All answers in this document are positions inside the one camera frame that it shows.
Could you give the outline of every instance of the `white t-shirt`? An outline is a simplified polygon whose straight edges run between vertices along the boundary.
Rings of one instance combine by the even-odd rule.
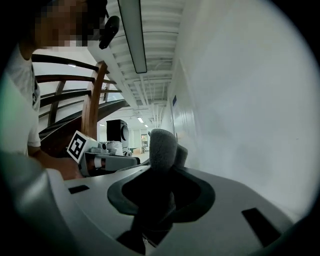
[[[38,132],[40,90],[32,61],[16,47],[1,78],[0,149],[28,155],[28,146],[40,147]]]

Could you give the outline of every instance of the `white wall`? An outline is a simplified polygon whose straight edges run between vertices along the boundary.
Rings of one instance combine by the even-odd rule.
[[[172,99],[168,95],[168,100],[166,102],[166,107],[163,110],[163,116],[162,116],[162,123],[161,123],[161,129],[165,129],[171,133],[174,132],[173,128],[173,118],[171,113],[171,106],[172,106]]]
[[[182,130],[194,130],[199,169],[301,218],[320,177],[320,76],[291,22],[267,1],[187,0],[173,76],[169,99],[187,90],[192,104]],[[168,110],[163,120],[170,129]]]

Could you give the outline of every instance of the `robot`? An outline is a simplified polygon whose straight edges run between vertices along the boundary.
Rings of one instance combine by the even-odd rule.
[[[267,255],[296,228],[247,186],[184,167],[188,152],[173,134],[150,135],[149,165],[83,179],[63,181],[56,170],[6,155],[6,187],[19,215],[52,252],[91,256]]]

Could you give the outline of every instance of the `person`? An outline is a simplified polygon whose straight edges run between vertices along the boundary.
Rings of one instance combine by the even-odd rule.
[[[61,47],[76,36],[77,23],[87,12],[85,0],[56,0],[20,37],[1,78],[0,149],[28,155],[43,168],[58,170],[64,180],[82,178],[72,158],[51,157],[41,150],[38,133],[40,87],[31,61],[37,49]]]

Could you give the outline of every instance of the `hand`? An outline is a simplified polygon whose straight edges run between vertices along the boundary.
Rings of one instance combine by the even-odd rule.
[[[78,164],[72,158],[55,158],[43,152],[40,147],[32,146],[28,146],[28,154],[31,158],[37,159],[43,168],[58,170],[65,181],[83,178]]]
[[[65,181],[83,178],[78,164],[72,158],[56,158],[55,161],[55,168],[61,173]]]

